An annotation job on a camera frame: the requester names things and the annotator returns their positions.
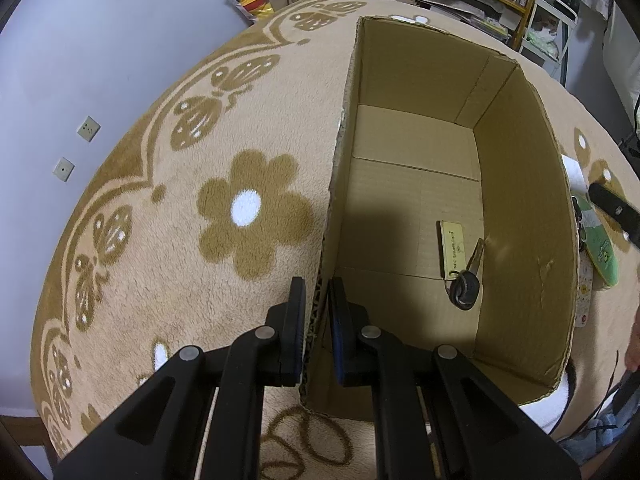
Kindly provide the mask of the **green oval paper fan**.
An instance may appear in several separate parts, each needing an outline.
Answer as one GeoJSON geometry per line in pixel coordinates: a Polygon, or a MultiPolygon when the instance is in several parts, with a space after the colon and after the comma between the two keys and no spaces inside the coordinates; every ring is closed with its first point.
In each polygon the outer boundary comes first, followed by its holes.
{"type": "Polygon", "coordinates": [[[618,262],[612,240],[598,215],[584,196],[573,195],[572,202],[577,221],[578,238],[585,248],[594,270],[603,283],[613,287],[618,283],[618,262]]]}

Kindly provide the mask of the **white patterned remote case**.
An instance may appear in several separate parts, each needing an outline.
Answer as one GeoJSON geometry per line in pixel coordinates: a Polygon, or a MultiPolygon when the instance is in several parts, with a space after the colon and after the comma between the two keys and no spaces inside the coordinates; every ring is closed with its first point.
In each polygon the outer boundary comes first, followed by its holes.
{"type": "Polygon", "coordinates": [[[592,300],[593,264],[586,252],[578,254],[578,279],[576,292],[575,327],[585,327],[592,300]]]}

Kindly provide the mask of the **brown cardboard box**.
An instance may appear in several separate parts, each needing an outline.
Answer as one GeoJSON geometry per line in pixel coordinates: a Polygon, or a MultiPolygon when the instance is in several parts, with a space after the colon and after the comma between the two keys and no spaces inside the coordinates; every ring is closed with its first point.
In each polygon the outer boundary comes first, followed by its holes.
{"type": "Polygon", "coordinates": [[[356,27],[318,285],[340,278],[372,324],[452,344],[519,404],[570,354],[577,228],[559,145],[514,58],[403,18],[356,27]],[[437,222],[485,240],[480,296],[448,299],[437,222]]]}

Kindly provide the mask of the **wall socket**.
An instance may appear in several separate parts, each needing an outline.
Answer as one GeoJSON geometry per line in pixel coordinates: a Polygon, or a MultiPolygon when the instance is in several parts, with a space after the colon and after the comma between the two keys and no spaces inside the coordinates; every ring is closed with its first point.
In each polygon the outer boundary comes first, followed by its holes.
{"type": "Polygon", "coordinates": [[[70,175],[73,173],[75,169],[75,165],[65,157],[61,157],[58,162],[55,164],[52,174],[61,180],[62,182],[66,182],[70,175]]]}
{"type": "Polygon", "coordinates": [[[81,139],[91,142],[100,129],[101,125],[91,116],[87,116],[77,128],[77,134],[81,139]]]}

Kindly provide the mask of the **white square charger box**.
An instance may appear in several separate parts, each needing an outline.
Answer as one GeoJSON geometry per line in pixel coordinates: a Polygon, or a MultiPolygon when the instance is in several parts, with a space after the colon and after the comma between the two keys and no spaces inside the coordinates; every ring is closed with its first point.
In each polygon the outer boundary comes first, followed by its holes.
{"type": "Polygon", "coordinates": [[[580,168],[579,162],[564,154],[561,155],[561,158],[570,192],[572,192],[573,195],[586,196],[588,193],[588,185],[582,174],[582,168],[580,168]]]}

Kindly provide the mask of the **wooden tag key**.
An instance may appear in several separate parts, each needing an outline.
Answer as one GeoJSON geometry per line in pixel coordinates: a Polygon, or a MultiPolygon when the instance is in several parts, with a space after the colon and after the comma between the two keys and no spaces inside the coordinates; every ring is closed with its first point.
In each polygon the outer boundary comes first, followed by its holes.
{"type": "Polygon", "coordinates": [[[471,255],[467,256],[464,229],[460,223],[437,222],[440,250],[440,268],[449,301],[462,311],[475,306],[480,296],[480,265],[485,251],[485,240],[479,238],[471,255]]]}

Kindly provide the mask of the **lower wall socket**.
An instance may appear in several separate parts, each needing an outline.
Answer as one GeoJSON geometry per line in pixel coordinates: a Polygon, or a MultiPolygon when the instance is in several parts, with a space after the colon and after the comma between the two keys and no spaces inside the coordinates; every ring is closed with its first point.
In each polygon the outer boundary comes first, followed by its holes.
{"type": "Polygon", "coordinates": [[[75,165],[65,157],[61,157],[58,162],[55,164],[52,174],[61,180],[62,182],[66,182],[70,175],[73,173],[75,169],[75,165]]]}

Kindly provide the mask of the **white metal cart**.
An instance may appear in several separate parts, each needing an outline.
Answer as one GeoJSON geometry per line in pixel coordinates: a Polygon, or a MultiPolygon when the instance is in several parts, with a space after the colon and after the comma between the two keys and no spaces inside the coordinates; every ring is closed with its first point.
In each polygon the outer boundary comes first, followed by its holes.
{"type": "Polygon", "coordinates": [[[567,58],[577,21],[577,11],[565,1],[535,0],[518,52],[539,62],[555,78],[567,58]]]}

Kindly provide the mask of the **upper wall socket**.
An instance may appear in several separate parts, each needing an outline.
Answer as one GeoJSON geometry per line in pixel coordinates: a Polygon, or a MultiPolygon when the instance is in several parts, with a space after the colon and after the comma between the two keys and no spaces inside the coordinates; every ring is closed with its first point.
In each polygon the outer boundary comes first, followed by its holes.
{"type": "Polygon", "coordinates": [[[81,139],[91,142],[100,129],[101,125],[91,116],[87,116],[77,128],[77,134],[81,139]]]}

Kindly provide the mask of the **beige brown patterned rug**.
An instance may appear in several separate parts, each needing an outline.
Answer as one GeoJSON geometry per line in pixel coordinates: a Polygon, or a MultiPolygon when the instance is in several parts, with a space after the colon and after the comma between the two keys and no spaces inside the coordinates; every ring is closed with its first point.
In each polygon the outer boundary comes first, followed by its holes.
{"type": "MultiPolygon", "coordinates": [[[[472,27],[390,0],[302,0],[244,30],[175,82],[132,126],[82,194],[44,280],[32,393],[59,456],[77,448],[181,348],[228,346],[306,283],[305,364],[264,402],[263,479],[371,479],[365,388],[336,381],[318,285],[350,58],[360,18],[398,16],[518,61],[560,154],[629,203],[639,181],[610,135],[544,70],[472,27]]],[[[623,377],[639,303],[639,255],[603,226],[618,283],[595,281],[567,365],[575,431],[623,377]]]]}

